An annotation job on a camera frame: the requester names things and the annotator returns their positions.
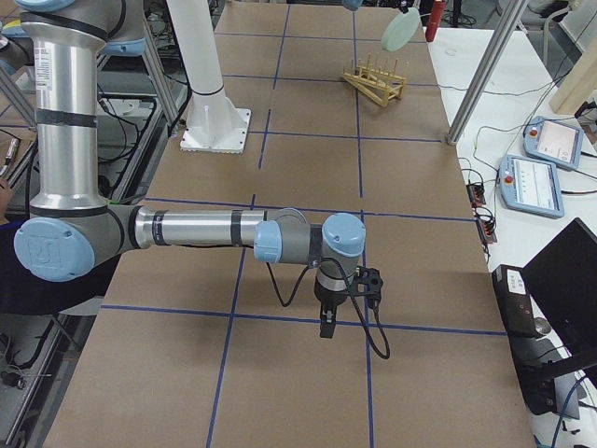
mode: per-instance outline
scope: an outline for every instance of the black monitor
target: black monitor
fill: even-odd
[[[527,380],[584,370],[597,387],[597,236],[574,219],[521,271],[524,284],[571,357],[545,364]]]

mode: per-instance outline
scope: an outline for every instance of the white surface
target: white surface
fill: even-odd
[[[560,22],[560,26],[570,38],[575,41],[596,11],[597,2],[595,0],[584,0],[576,11],[568,13],[568,15],[563,18]],[[587,27],[587,30],[578,39],[576,45],[584,51],[595,37],[597,37],[597,18],[592,20],[591,24]]]
[[[489,30],[451,28],[437,30],[436,39],[429,44],[429,49],[439,85],[458,89],[467,88],[491,35],[492,31]],[[547,70],[526,36],[522,32],[516,32],[496,66],[486,91],[520,93],[541,88],[550,81],[551,78]],[[478,170],[485,180],[495,178],[495,171],[473,158],[479,128],[492,126],[499,129],[511,129],[521,126],[530,118],[529,115],[546,90],[548,87],[543,87],[539,91],[522,96],[483,94],[458,143],[458,155],[468,158],[472,163],[472,168]],[[562,118],[562,116],[553,114],[548,105],[548,100],[555,91],[553,89],[548,94],[533,116]],[[453,120],[464,96],[463,91],[442,88],[442,99],[449,122]],[[510,154],[523,153],[522,135],[519,129],[506,133],[484,129],[479,135],[478,148],[478,157],[497,168],[507,152]],[[592,145],[586,137],[583,150],[594,153]],[[468,167],[466,161],[461,161],[461,165],[463,168]],[[579,170],[597,175],[597,160],[582,156]],[[563,170],[558,170],[558,175],[562,189],[597,189],[597,182],[585,176]],[[467,179],[468,173],[464,173],[464,177]],[[477,181],[474,174],[471,175],[471,181]],[[504,207],[499,191],[495,194],[496,203],[493,201],[493,192],[494,184],[486,184],[485,196],[488,199],[488,206],[495,212],[497,219],[498,243],[490,245],[492,254],[488,264],[490,271],[500,264],[524,266],[575,217],[581,217],[593,231],[597,232],[597,195],[564,197],[565,217],[551,219],[508,210]],[[535,315],[541,315],[536,308]],[[549,338],[555,346],[561,344],[553,332],[550,333]],[[591,388],[590,392],[593,397],[597,398],[594,388]],[[595,446],[597,412],[581,408],[580,415],[580,423],[567,421],[567,426],[569,429],[581,427],[581,432],[573,436],[570,432],[561,431],[558,436],[558,447],[571,447],[574,444]],[[557,420],[557,416],[552,413],[541,416],[531,415],[531,427],[535,435],[548,446],[551,444]]]

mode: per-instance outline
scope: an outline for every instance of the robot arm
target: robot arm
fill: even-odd
[[[331,337],[337,305],[354,296],[359,279],[367,276],[357,271],[365,244],[361,221],[337,214],[313,226],[289,209],[169,212],[108,204],[96,185],[96,57],[105,49],[143,52],[141,0],[16,1],[21,26],[34,42],[40,162],[33,218],[14,242],[23,266],[63,282],[150,245],[250,246],[261,261],[318,268],[321,335]],[[180,7],[182,1],[171,3]],[[206,4],[204,10],[209,15]]]

